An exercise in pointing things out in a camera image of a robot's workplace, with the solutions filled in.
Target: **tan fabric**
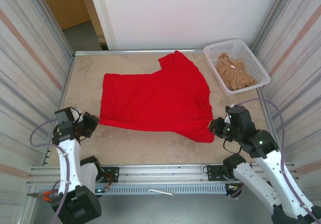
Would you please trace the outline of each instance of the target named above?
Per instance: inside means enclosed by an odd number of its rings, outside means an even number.
[[[230,60],[229,56],[223,53],[219,56],[216,69],[225,85],[233,91],[256,85],[256,80],[246,73],[242,59]]]

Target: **corrugated metal wall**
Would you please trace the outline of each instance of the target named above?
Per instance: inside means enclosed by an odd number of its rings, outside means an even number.
[[[73,59],[41,0],[0,0],[0,223],[17,223],[31,165],[45,149],[31,131],[52,119]],[[50,126],[35,135],[46,142]]]
[[[321,199],[321,0],[286,0],[256,56],[271,76],[265,98],[286,125],[287,160],[293,161],[311,200]],[[277,133],[281,124],[270,107]]]

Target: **white plastic basket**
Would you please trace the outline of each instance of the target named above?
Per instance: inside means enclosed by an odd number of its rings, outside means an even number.
[[[249,47],[242,40],[234,39],[212,44],[204,48],[204,53],[212,72],[214,73],[226,96],[232,96],[240,92],[261,87],[268,84],[271,80],[269,74],[265,71],[262,64],[259,62],[259,60],[257,60]],[[257,84],[235,91],[229,90],[216,70],[218,57],[223,53],[227,53],[231,60],[243,59],[246,72],[256,79]]]

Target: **beige work surface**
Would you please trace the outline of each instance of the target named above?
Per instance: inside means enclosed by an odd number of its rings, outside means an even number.
[[[164,55],[105,55],[77,56],[71,75],[64,107],[79,107],[99,115],[102,82],[105,73],[142,74],[161,69],[158,59]],[[257,97],[256,90],[226,97],[208,66],[204,54],[186,54],[203,74],[210,88],[210,103],[214,118],[225,117],[225,106]],[[245,104],[258,129],[267,130],[258,101]],[[195,164],[221,163],[231,154],[223,147],[223,140],[215,138],[211,144],[196,143],[172,132],[135,131],[99,125],[93,136],[81,142],[81,159],[95,155],[103,165],[135,164]],[[226,147],[238,151],[235,142]],[[49,165],[59,165],[57,151],[52,151]]]

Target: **red t-shirt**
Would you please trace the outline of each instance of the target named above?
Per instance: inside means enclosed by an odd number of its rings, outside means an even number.
[[[159,59],[153,74],[106,73],[100,123],[132,130],[172,131],[211,143],[210,90],[198,68],[176,51]]]

